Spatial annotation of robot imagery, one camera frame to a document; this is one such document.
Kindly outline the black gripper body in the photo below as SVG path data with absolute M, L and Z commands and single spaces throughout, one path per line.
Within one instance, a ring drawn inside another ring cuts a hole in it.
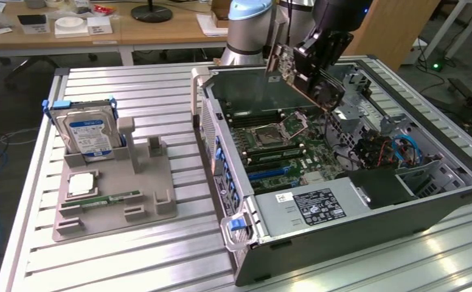
M 353 32 L 364 21 L 372 0 L 314 1 L 312 17 L 314 28 L 330 32 Z

